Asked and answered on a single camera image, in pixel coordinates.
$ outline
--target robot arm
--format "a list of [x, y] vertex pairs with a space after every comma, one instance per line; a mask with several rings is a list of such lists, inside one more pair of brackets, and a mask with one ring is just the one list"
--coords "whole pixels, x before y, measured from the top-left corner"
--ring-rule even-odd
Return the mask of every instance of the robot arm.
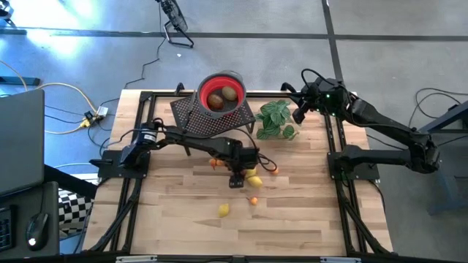
[[377, 112], [374, 106], [350, 93], [342, 82], [318, 77], [307, 83], [300, 92], [285, 83], [283, 90], [292, 91], [289, 97], [298, 109], [292, 114], [302, 123], [309, 110], [333, 115], [359, 127], [369, 127], [406, 146], [406, 150], [362, 150], [348, 145], [336, 160], [345, 172], [363, 162], [404, 165], [413, 171], [431, 173], [438, 170], [439, 151], [430, 134], [423, 134]]
[[[165, 138], [157, 141], [157, 134]], [[259, 149], [244, 147], [242, 142], [228, 137], [206, 138], [189, 132], [184, 133], [176, 126], [164, 126], [161, 122], [143, 123], [137, 138], [131, 145], [122, 149], [120, 165], [133, 167], [139, 164], [140, 156], [150, 150], [160, 150], [167, 145], [181, 145], [205, 151], [210, 156], [222, 160], [233, 173], [229, 180], [230, 188], [244, 186], [245, 169], [254, 169], [259, 160]]]

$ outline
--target keyboard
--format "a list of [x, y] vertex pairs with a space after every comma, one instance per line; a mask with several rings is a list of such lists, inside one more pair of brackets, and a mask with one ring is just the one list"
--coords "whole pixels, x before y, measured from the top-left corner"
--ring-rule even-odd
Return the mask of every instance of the keyboard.
[[15, 247], [14, 234], [12, 233], [15, 207], [0, 207], [0, 252]]

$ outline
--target wooden tabletop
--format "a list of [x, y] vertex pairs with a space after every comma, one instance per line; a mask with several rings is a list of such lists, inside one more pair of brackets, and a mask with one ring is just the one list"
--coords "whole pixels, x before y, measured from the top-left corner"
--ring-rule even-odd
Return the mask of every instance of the wooden tabletop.
[[[140, 92], [122, 91], [111, 142], [133, 128]], [[156, 101], [154, 116], [162, 118], [166, 125], [175, 125], [170, 102], [176, 99]], [[248, 103], [252, 112], [258, 113], [270, 100], [248, 99]], [[261, 123], [257, 122], [254, 135], [259, 126]], [[364, 129], [345, 123], [344, 130], [348, 144], [369, 148]], [[299, 131], [293, 141], [255, 140], [260, 152], [279, 166], [277, 176], [257, 167], [263, 181], [260, 189], [247, 182], [244, 188], [230, 189], [230, 173], [224, 167], [213, 170], [207, 153], [192, 150], [188, 157], [178, 145], [152, 151], [138, 206], [132, 254], [345, 255], [336, 189], [328, 175], [329, 150], [323, 116], [308, 113]], [[251, 144], [239, 131], [223, 136]], [[121, 149], [130, 144], [130, 139], [131, 135], [111, 148]], [[122, 179], [111, 179], [99, 187], [84, 248], [94, 245], [115, 218], [121, 184]], [[391, 251], [377, 190], [366, 181], [356, 181], [355, 185], [363, 221]], [[250, 205], [247, 197], [257, 197], [257, 206]], [[230, 214], [218, 218], [218, 207], [224, 203], [230, 205]], [[127, 220], [128, 216], [119, 247], [125, 238]], [[354, 225], [351, 230], [357, 248]]]

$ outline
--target yellow cable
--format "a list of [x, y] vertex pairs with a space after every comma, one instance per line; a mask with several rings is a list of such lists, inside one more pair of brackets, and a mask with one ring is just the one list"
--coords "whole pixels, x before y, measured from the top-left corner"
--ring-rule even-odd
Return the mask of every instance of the yellow cable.
[[[7, 66], [8, 68], [10, 68], [21, 80], [21, 82], [23, 83], [23, 86], [24, 86], [24, 89], [25, 91], [28, 91], [28, 86], [26, 85], [26, 82], [24, 81], [23, 77], [21, 77], [20, 73], [18, 73], [15, 69], [13, 69], [9, 64], [7, 64], [6, 62], [4, 61], [1, 61], [0, 62]], [[50, 86], [50, 85], [62, 85], [62, 86], [65, 86], [65, 87], [69, 87], [69, 88], [73, 88], [75, 89], [76, 91], [78, 91], [81, 96], [83, 96], [83, 98], [85, 98], [85, 100], [88, 102], [89, 104], [89, 107], [91, 107], [91, 109], [93, 110], [94, 112], [94, 115], [97, 114], [97, 110], [96, 108], [94, 108], [93, 104], [91, 103], [91, 101], [89, 100], [89, 98], [77, 87], [73, 86], [73, 85], [70, 85], [70, 84], [66, 84], [66, 83], [47, 83], [47, 84], [43, 84], [39, 87], [37, 87], [36, 89], [38, 88], [45, 88], [47, 86]], [[84, 126], [80, 124], [76, 129], [73, 129], [71, 131], [47, 131], [47, 130], [44, 130], [44, 132], [48, 133], [48, 134], [71, 134], [73, 132], [76, 132], [78, 131], [79, 129], [82, 129]]]
[[82, 127], [78, 126], [76, 129], [73, 129], [71, 131], [44, 131], [44, 132], [47, 132], [49, 134], [71, 134], [73, 132], [76, 132], [79, 129], [82, 129]]
[[91, 101], [89, 100], [89, 98], [77, 87], [73, 86], [73, 85], [70, 85], [70, 84], [66, 84], [66, 83], [47, 83], [47, 84], [44, 84], [44, 85], [41, 85], [39, 87], [37, 87], [36, 89], [38, 88], [45, 88], [47, 86], [50, 86], [50, 85], [62, 85], [62, 86], [65, 86], [65, 87], [69, 87], [69, 88], [73, 88], [75, 89], [76, 91], [78, 91], [81, 96], [83, 96], [83, 98], [85, 98], [85, 100], [88, 102], [89, 104], [89, 107], [91, 107], [91, 109], [94, 111], [94, 114], [97, 113], [97, 110], [94, 108], [93, 104], [91, 103]]

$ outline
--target desk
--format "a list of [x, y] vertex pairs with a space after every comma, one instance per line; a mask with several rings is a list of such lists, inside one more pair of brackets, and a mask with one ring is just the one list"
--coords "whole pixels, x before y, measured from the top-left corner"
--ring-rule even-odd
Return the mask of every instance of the desk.
[[[116, 112], [110, 141], [133, 129], [139, 90], [124, 90]], [[170, 102], [178, 98], [158, 98], [154, 116], [166, 125], [175, 125]], [[252, 112], [272, 99], [248, 99]], [[261, 123], [256, 123], [254, 134]], [[369, 148], [364, 129], [344, 124], [349, 144]], [[132, 254], [204, 254], [269, 256], [345, 255], [338, 201], [334, 182], [329, 178], [325, 121], [308, 113], [293, 141], [256, 140], [260, 152], [279, 166], [279, 175], [271, 176], [260, 166], [263, 187], [246, 183], [230, 189], [225, 168], [213, 171], [210, 156], [192, 150], [186, 156], [183, 147], [169, 145], [151, 152], [148, 177], [143, 181], [132, 243]], [[224, 134], [250, 145], [245, 134]], [[131, 136], [111, 149], [130, 144]], [[84, 248], [90, 248], [105, 233], [117, 211], [122, 179], [111, 179], [99, 187], [86, 233]], [[392, 250], [385, 214], [377, 190], [368, 182], [355, 182], [361, 218], [373, 235]], [[256, 196], [257, 206], [246, 197]], [[230, 204], [230, 214], [218, 218], [218, 206]], [[119, 248], [126, 233], [124, 222]], [[355, 248], [358, 241], [352, 224]]]
[[[42, 212], [49, 214], [48, 241], [44, 248], [30, 251], [26, 244], [26, 226], [29, 219], [39, 212], [44, 195]], [[0, 252], [0, 259], [18, 259], [35, 256], [55, 256], [59, 250], [59, 185], [56, 182], [44, 183], [11, 196], [0, 199], [0, 207], [16, 206], [15, 247]]]

